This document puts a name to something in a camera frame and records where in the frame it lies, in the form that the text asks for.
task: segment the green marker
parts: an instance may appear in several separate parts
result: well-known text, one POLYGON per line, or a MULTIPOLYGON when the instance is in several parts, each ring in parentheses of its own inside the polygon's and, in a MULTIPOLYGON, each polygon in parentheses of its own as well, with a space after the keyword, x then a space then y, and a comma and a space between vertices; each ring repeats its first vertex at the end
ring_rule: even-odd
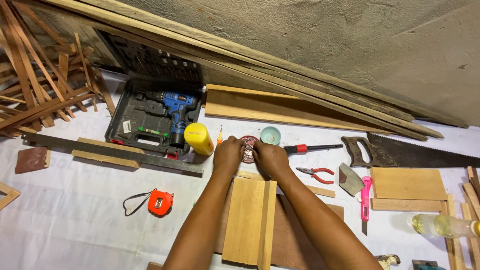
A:
POLYGON ((160 131, 156 131, 156 130, 151 130, 151 129, 148 129, 148 128, 143 128, 143 127, 138 127, 138 130, 139 131, 143 131, 143 132, 148 132, 148 133, 153 133, 153 134, 157 134, 157 135, 161 135, 163 137, 168 137, 168 133, 163 133, 163 132, 160 132, 160 131))

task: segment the blue cordless drill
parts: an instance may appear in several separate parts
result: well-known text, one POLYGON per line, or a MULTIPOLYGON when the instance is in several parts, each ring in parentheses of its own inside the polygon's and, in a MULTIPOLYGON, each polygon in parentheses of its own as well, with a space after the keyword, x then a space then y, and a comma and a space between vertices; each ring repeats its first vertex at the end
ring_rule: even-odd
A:
POLYGON ((183 148, 185 138, 183 133, 187 127, 185 117, 187 112, 197 108, 198 99, 194 96, 175 93, 171 91, 145 92, 148 99, 161 102, 168 109, 170 122, 170 146, 183 148))

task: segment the metal ruler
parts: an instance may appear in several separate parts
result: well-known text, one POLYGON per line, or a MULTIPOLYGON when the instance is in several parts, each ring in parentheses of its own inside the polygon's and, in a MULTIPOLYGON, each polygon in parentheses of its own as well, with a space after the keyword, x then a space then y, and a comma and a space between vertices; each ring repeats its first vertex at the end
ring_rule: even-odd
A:
POLYGON ((93 154, 99 154, 124 160, 133 160, 140 163, 172 168, 187 172, 195 172, 195 173, 203 173, 204 166, 202 164, 193 164, 181 160, 172 160, 167 159, 164 157, 141 154, 130 152, 126 150, 106 147, 106 146, 98 146, 89 143, 77 142, 47 135, 35 134, 30 132, 24 132, 21 137, 23 140, 27 140, 30 142, 35 142, 45 146, 51 147, 58 147, 67 150, 78 150, 93 154))

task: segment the gray wall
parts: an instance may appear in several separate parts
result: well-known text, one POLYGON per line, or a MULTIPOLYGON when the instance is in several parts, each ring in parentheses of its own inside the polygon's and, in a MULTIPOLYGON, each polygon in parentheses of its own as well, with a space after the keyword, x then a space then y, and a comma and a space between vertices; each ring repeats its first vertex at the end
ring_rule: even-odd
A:
MULTIPOLYGON (((480 125, 478 0, 121 1, 480 125)), ((264 89, 215 70, 205 78, 264 89)))

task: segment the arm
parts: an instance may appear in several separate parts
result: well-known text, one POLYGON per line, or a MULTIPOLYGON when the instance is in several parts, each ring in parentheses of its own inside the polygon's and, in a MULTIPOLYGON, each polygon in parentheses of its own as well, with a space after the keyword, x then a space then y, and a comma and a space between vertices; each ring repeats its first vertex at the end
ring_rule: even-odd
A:
POLYGON ((212 260, 222 210, 233 174, 240 164, 244 142, 230 136, 218 145, 213 172, 173 242, 163 270, 208 269, 212 260))
POLYGON ((298 179, 283 148, 262 142, 256 142, 254 148, 255 159, 277 181, 330 270, 382 270, 343 220, 298 179))

